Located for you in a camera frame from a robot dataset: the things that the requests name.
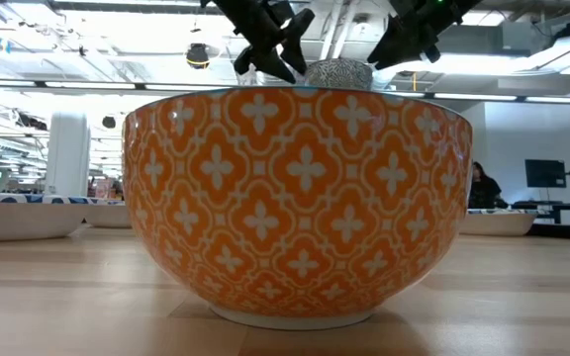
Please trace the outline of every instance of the bowl rim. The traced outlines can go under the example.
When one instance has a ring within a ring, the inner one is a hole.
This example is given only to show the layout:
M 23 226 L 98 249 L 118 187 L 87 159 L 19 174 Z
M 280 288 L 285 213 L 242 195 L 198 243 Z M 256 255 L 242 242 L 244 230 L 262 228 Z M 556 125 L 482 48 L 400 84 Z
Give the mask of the bowl rim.
M 547 211 L 541 209 L 468 209 L 468 215 L 521 215 L 521 214 L 531 214 L 531 215 L 544 215 Z
M 358 93 L 377 94 L 377 95 L 381 95 L 381 96 L 390 96 L 390 97 L 394 97 L 394 98 L 398 98 L 398 99 L 402 99 L 402 100 L 409 100 L 409 101 L 424 103 L 424 104 L 434 106 L 436 108 L 443 109 L 449 113 L 456 114 L 457 117 L 459 117 L 467 125 L 472 127 L 472 123 L 470 123 L 469 120 L 465 119 L 465 117 L 463 115 L 461 115 L 459 112 L 457 112 L 456 110 L 446 108 L 440 104 L 427 101 L 426 99 L 423 99 L 423 98 L 411 98 L 408 96 L 393 94 L 393 92 L 379 92 L 379 91 L 362 90 L 362 89 L 329 88 L 329 87 L 316 87 L 316 86 L 304 86 L 304 85 L 291 85 L 291 86 L 284 86 L 284 85 L 283 86 L 279 86 L 279 85 L 254 85 L 254 86 L 232 85 L 228 88 L 194 91 L 194 92 L 190 92 L 190 93 L 184 93 L 184 94 L 169 96 L 169 97 L 166 97 L 163 99 L 155 100 L 155 101 L 150 102 L 148 104 L 144 104 L 144 105 L 138 107 L 137 109 L 131 110 L 131 112 L 128 113 L 127 116 L 132 115 L 133 113 L 138 112 L 138 111 L 140 111 L 144 108 L 147 108 L 149 106 L 154 106 L 154 105 L 157 105 L 159 103 L 162 103 L 162 102 L 165 102 L 168 100 L 173 100 L 176 98 L 184 98 L 184 97 L 189 97 L 189 96 L 193 96 L 193 95 L 209 95 L 209 94 L 215 94 L 215 93 L 225 92 L 225 91 L 229 91 L 229 90 L 256 90 L 256 89 L 333 90 L 333 91 L 358 92 Z
M 105 198 L 95 198 L 90 197 L 89 204 L 95 206 L 102 206 L 102 207 L 115 207 L 115 206 L 124 206 L 126 203 L 125 201 L 118 200 L 118 199 L 105 199 Z
M 13 198 L 13 200 L 2 202 L 6 198 Z M 89 205 L 91 200 L 87 197 L 66 197 L 56 194 L 0 193 L 0 204 Z

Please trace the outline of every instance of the person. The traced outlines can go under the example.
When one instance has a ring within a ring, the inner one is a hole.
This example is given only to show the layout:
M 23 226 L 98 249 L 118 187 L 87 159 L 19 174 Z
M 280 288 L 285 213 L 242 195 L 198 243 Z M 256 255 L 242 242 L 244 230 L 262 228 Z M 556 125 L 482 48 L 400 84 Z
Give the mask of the person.
M 470 189 L 470 209 L 495 209 L 502 208 L 507 203 L 501 198 L 501 187 L 496 181 L 485 174 L 483 166 L 479 162 L 472 163 L 472 187 Z

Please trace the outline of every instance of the ceramic bowl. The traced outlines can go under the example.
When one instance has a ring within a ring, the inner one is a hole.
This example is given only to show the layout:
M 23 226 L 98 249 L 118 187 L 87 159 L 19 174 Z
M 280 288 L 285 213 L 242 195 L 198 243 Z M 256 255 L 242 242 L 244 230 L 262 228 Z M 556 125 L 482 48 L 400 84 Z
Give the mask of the ceramic bowl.
M 130 228 L 131 219 L 125 202 L 90 198 L 85 220 L 94 227 Z
M 491 236 L 525 236 L 537 210 L 469 209 L 460 233 Z
M 447 251 L 471 135 L 446 109 L 380 93 L 194 93 L 128 115 L 126 200 L 155 261 L 219 315 L 341 326 Z
M 0 241 L 63 237 L 87 213 L 87 198 L 0 194 Z

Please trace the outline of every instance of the white cylindrical column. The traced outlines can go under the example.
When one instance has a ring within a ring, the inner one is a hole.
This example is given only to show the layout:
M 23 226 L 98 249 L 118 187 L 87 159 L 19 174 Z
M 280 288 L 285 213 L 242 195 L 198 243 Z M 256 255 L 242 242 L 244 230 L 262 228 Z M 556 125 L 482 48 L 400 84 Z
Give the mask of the white cylindrical column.
M 47 153 L 47 194 L 87 195 L 90 143 L 91 131 L 84 113 L 52 114 Z

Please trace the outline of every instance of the computer monitor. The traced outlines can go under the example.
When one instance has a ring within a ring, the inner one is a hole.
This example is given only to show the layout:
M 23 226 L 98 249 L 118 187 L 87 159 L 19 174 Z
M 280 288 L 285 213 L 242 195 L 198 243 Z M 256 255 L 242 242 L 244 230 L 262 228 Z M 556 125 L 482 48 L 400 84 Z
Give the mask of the computer monitor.
M 564 161 L 526 159 L 524 168 L 529 188 L 566 188 Z

